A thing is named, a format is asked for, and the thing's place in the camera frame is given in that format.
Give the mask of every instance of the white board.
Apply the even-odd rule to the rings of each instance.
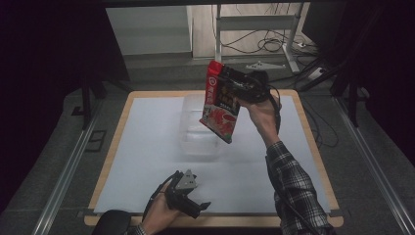
[[[187,156],[178,137],[182,103],[183,97],[134,99],[94,212],[143,212],[159,184],[176,170],[188,168],[198,176],[199,185],[189,198],[197,204],[211,202],[204,212],[275,212],[265,145],[248,111],[241,108],[233,142],[223,142],[217,156]],[[283,96],[281,103],[280,137],[310,175],[322,208],[330,212],[294,101]]]

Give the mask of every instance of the metal frame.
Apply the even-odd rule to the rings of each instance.
[[[67,193],[69,184],[72,181],[73,175],[82,157],[82,153],[88,143],[89,136],[94,129],[97,121],[97,116],[101,112],[102,104],[104,100],[98,99],[97,104],[92,113],[91,121],[88,122],[86,128],[82,130],[79,139],[70,154],[70,157],[65,165],[58,182],[55,185],[51,196],[43,209],[42,214],[37,220],[36,226],[32,232],[32,235],[48,234],[52,227],[53,221],[55,220],[56,214],[58,213],[59,207]]]
[[[216,48],[214,58],[221,62],[221,31],[235,31],[235,30],[268,30],[287,29],[290,31],[287,43],[283,44],[284,54],[290,65],[293,73],[299,73],[300,69],[296,60],[293,57],[291,50],[293,46],[294,37],[296,36],[297,28],[299,26],[301,11],[304,3],[300,6],[294,15],[286,16],[235,16],[235,17],[220,17],[221,5],[217,5],[216,9]]]
[[[376,156],[373,154],[369,145],[366,143],[363,135],[358,127],[355,127],[347,115],[347,107],[343,101],[343,98],[334,98],[334,102],[337,105],[342,119],[346,124],[348,131],[351,134],[354,143],[356,144],[363,160],[369,171],[372,173],[378,188],[382,192],[385,201],[388,203],[393,216],[396,219],[397,224],[402,230],[403,234],[411,235],[415,234],[415,225],[411,219],[411,216],[406,208],[405,204],[400,199],[399,195],[393,189],[391,183],[388,181],[387,176],[376,160]]]

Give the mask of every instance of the plaid shirt sleeve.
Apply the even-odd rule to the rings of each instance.
[[[269,178],[276,189],[275,208],[281,218],[283,234],[311,233],[282,202],[282,196],[320,234],[335,234],[333,227],[327,221],[326,213],[317,202],[317,193],[310,177],[287,150],[283,142],[279,141],[268,147],[266,154]]]

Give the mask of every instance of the metal stand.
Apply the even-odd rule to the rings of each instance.
[[[356,103],[357,103],[357,74],[356,71],[358,70],[357,65],[355,64],[356,58],[358,56],[359,51],[361,50],[363,43],[365,42],[369,32],[373,28],[375,22],[378,20],[379,16],[382,14],[384,10],[384,4],[379,2],[373,3],[373,8],[368,14],[367,21],[363,23],[363,27],[360,30],[360,33],[355,41],[355,43],[351,46],[350,52],[347,54],[346,58],[337,66],[332,68],[331,70],[323,73],[316,79],[310,81],[303,87],[299,89],[299,91],[307,91],[318,85],[319,83],[333,77],[333,75],[337,74],[338,76],[335,79],[332,87],[330,88],[330,92],[333,96],[342,96],[345,92],[347,86],[349,89],[349,100],[348,100],[348,117],[353,122],[353,124],[357,127],[357,120],[356,120]]]
[[[290,35],[287,43],[284,43],[283,50],[293,73],[300,72],[296,60],[293,58],[292,45],[299,26],[303,3],[294,15],[287,16],[233,16],[220,17],[221,5],[217,5],[216,11],[216,48],[214,58],[221,62],[221,31],[236,30],[289,30]]]
[[[97,77],[104,76],[103,74],[96,75],[83,75],[81,78],[81,89],[82,89],[82,106],[83,111],[80,112],[83,115],[83,126],[84,130],[90,120],[91,120],[91,99],[90,99],[90,90],[94,94],[96,99],[105,99],[107,97],[107,90],[104,87],[103,82]],[[131,87],[122,84],[119,80],[111,79],[110,77],[105,76],[106,81],[110,84],[124,90],[127,93],[134,91]]]

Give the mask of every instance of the left hand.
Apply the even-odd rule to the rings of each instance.
[[[161,192],[154,199],[144,218],[142,227],[147,235],[153,235],[165,230],[180,215],[179,210],[171,210],[167,205],[167,199],[164,194],[167,185],[168,183],[162,187]]]

